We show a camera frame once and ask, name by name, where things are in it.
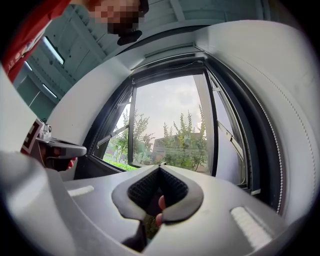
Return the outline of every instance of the window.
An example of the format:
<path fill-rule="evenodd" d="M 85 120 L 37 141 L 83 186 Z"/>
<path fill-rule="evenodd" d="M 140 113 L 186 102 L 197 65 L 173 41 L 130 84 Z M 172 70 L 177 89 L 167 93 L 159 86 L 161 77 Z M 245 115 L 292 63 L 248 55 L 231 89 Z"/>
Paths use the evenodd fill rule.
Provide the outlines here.
<path fill-rule="evenodd" d="M 116 123 L 114 132 L 129 124 L 130 104 L 126 104 Z M 103 161 L 126 171 L 133 171 L 136 167 L 128 165 L 128 128 L 115 134 L 106 147 Z"/>
<path fill-rule="evenodd" d="M 133 165 L 166 162 L 211 174 L 206 118 L 199 97 L 205 83 L 196 84 L 196 79 L 182 76 L 136 89 Z"/>
<path fill-rule="evenodd" d="M 244 184 L 246 181 L 243 142 L 231 105 L 216 79 L 211 80 L 218 121 L 218 162 L 216 177 Z"/>

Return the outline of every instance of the open window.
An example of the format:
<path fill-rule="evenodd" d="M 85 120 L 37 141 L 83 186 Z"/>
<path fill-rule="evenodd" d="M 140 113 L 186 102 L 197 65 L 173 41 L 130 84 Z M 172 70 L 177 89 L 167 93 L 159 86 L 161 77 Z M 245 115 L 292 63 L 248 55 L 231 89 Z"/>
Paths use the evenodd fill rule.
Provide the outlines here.
<path fill-rule="evenodd" d="M 129 164 L 166 163 L 211 175 L 213 122 L 206 88 L 203 74 L 143 86 L 137 82 L 130 110 Z"/>
<path fill-rule="evenodd" d="M 142 67 L 127 79 L 94 155 L 121 172 L 165 163 L 247 188 L 245 139 L 232 101 L 203 58 L 181 61 Z"/>

